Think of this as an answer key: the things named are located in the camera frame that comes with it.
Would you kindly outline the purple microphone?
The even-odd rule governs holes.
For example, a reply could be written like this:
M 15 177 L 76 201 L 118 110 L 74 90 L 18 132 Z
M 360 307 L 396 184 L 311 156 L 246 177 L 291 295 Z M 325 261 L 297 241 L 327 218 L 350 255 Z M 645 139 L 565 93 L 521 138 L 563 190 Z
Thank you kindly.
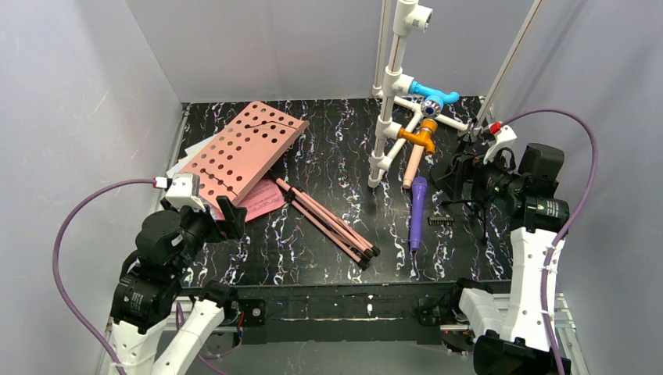
M 411 211 L 409 246 L 410 252 L 415 253 L 421 247 L 425 200 L 428 191 L 428 181 L 425 177 L 415 177 L 410 186 Z

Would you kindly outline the pink sheet music page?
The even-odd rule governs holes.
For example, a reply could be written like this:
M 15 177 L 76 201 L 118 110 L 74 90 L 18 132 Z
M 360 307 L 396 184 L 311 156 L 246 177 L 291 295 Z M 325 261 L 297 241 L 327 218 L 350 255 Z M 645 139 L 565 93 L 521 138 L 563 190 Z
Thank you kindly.
M 261 179 L 238 206 L 247 210 L 245 221 L 248 223 L 282 208 L 285 204 L 280 187 L 270 179 Z

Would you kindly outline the pink microphone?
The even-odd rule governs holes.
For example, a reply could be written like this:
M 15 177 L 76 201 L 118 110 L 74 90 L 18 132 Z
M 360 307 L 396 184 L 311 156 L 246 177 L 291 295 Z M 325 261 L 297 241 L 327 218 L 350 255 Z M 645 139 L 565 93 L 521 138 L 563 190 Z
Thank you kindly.
M 407 167 L 403 174 L 402 189 L 409 190 L 417 176 L 418 167 L 422 156 L 425 153 L 425 147 L 421 145 L 414 145 L 408 159 Z

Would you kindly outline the pink music stand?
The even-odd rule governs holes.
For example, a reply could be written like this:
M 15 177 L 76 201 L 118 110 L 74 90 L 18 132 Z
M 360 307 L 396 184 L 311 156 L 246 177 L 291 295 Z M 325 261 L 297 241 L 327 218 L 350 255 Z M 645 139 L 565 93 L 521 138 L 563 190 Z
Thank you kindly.
M 250 102 L 205 148 L 190 155 L 180 173 L 198 175 L 199 196 L 219 212 L 217 196 L 228 196 L 238 206 L 261 179 L 274 181 L 286 203 L 365 270 L 370 260 L 380 255 L 380 249 L 301 188 L 271 171 L 309 124 L 263 102 Z

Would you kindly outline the white sheet music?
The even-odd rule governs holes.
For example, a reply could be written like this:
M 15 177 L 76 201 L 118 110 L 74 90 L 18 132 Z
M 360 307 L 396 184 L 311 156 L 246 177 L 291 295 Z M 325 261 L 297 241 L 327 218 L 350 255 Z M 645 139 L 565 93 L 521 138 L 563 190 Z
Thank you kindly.
M 179 159 L 171 168 L 166 171 L 166 176 L 172 178 L 174 174 L 179 173 L 190 161 L 190 157 L 186 156 Z

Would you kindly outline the sheet music pages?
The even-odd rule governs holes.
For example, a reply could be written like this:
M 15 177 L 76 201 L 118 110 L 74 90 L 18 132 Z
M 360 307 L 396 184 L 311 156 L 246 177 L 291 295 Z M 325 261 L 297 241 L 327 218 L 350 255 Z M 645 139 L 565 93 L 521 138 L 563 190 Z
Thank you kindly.
M 192 146 L 189 146 L 188 148 L 185 149 L 185 155 L 190 156 L 197 154 L 201 149 L 205 148 L 215 137 L 208 137 L 204 139 L 203 141 L 200 141 Z

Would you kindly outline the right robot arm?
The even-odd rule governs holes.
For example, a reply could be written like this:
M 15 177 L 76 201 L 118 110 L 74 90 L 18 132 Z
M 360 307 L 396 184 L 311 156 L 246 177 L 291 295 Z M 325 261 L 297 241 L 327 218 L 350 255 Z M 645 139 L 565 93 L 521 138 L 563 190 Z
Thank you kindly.
M 570 216 L 568 203 L 556 199 L 557 175 L 564 163 L 558 148 L 527 145 L 519 166 L 509 148 L 483 162 L 467 152 L 446 158 L 435 185 L 464 204 L 485 223 L 498 202 L 510 218 L 513 251 L 511 290 L 501 313 L 491 287 L 460 279 L 442 309 L 464 317 L 474 335 L 477 374 L 570 374 L 572 361 L 561 354 L 554 328 L 557 261 L 564 244 L 552 245 Z

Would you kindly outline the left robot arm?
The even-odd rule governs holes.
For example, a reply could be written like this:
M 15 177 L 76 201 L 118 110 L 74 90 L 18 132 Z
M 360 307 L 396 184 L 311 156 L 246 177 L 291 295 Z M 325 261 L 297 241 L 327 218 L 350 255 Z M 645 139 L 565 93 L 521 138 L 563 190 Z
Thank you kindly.
M 183 374 L 215 328 L 227 318 L 242 318 L 237 289 L 210 281 L 172 342 L 158 351 L 195 257 L 205 244 L 239 239 L 245 232 L 247 210 L 226 196 L 217 197 L 217 203 L 222 220 L 196 201 L 178 208 L 166 199 L 161 210 L 143 220 L 135 239 L 138 265 L 124 272 L 113 294 L 108 374 Z

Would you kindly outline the orange faucet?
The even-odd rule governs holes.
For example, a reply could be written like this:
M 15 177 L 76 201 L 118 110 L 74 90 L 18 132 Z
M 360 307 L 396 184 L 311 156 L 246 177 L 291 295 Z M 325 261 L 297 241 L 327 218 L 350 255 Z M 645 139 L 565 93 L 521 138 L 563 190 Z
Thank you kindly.
M 422 146 L 426 155 L 434 155 L 436 147 L 432 138 L 437 128 L 438 124 L 435 120 L 426 118 L 421 121 L 417 133 L 401 128 L 397 133 L 397 138 L 408 141 L 413 145 Z

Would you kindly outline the small black comb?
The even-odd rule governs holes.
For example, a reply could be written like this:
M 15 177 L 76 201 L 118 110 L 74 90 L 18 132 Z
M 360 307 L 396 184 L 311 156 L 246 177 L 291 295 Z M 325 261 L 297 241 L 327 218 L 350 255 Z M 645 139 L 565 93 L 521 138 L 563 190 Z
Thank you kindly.
M 455 220 L 449 216 L 429 216 L 427 222 L 429 226 L 444 227 L 453 226 Z

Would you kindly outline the blue faucet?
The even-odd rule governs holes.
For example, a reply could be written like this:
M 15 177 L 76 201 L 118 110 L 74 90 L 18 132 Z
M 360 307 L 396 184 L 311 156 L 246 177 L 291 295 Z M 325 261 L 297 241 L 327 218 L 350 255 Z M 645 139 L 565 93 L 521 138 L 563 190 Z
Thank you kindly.
M 424 99 L 421 103 L 421 112 L 426 118 L 439 116 L 445 105 L 452 105 L 460 99 L 460 95 L 455 91 L 445 93 L 415 80 L 410 84 L 408 93 L 421 96 Z

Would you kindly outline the white pvc pipe frame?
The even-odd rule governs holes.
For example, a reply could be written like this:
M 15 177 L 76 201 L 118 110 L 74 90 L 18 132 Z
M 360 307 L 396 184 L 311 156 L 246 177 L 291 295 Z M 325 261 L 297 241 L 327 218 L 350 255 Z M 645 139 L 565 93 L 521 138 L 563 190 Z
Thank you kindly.
M 397 1 L 392 23 L 392 46 L 386 53 L 387 17 L 392 3 L 382 2 L 378 53 L 372 88 L 373 96 L 382 100 L 380 113 L 375 122 L 375 145 L 369 159 L 370 171 L 367 186 L 376 188 L 389 171 L 406 140 L 400 136 L 415 137 L 415 127 L 421 120 L 430 119 L 457 130 L 467 130 L 468 125 L 442 114 L 444 106 L 458 101 L 459 94 L 444 93 L 423 85 L 403 73 L 403 58 L 406 54 L 408 36 L 413 31 L 424 33 L 428 29 L 433 9 L 420 5 L 418 1 Z

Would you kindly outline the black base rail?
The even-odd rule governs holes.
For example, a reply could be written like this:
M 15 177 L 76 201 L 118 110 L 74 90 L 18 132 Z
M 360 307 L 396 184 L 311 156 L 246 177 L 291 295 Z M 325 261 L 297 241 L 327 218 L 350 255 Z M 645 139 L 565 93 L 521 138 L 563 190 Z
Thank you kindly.
M 240 286 L 215 334 L 245 345 L 280 342 L 415 341 L 466 347 L 470 329 L 456 283 Z

